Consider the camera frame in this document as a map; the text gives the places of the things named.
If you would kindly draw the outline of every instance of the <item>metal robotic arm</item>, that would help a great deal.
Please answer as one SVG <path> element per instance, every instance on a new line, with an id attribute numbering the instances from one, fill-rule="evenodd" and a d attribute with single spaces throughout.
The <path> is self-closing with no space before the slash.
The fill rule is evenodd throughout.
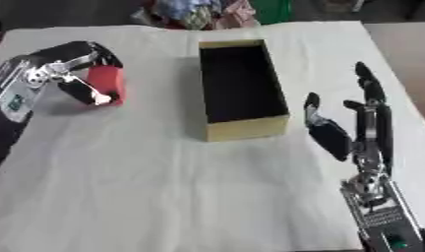
<path id="1" fill-rule="evenodd" d="M 73 73 L 101 65 L 123 67 L 111 51 L 88 41 L 69 42 L 3 63 L 0 66 L 0 163 L 20 138 L 47 85 L 58 85 L 88 105 L 115 102 L 119 98 L 115 89 L 103 94 Z"/>
<path id="2" fill-rule="evenodd" d="M 392 112 L 378 79 L 358 62 L 356 74 L 365 103 L 347 100 L 356 112 L 356 139 L 334 121 L 319 115 L 320 98 L 309 94 L 305 102 L 306 126 L 314 140 L 340 161 L 352 154 L 358 174 L 342 181 L 340 191 L 359 227 L 365 251 L 423 252 L 425 229 L 417 223 L 395 182 Z"/>

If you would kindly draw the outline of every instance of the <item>white tablecloth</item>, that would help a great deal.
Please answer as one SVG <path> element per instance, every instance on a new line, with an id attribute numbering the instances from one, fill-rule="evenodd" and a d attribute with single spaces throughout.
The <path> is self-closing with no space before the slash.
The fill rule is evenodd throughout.
<path id="1" fill-rule="evenodd" d="M 264 38 L 291 111 L 281 137 L 206 143 L 198 42 Z M 425 225 L 425 121 L 359 23 L 231 31 L 141 27 L 11 31 L 0 64 L 71 40 L 125 63 L 127 100 L 85 110 L 54 87 L 0 169 L 0 252 L 278 252 L 359 248 L 339 181 L 355 173 L 307 135 L 302 105 L 353 133 L 354 64 L 382 81 L 395 180 Z"/>

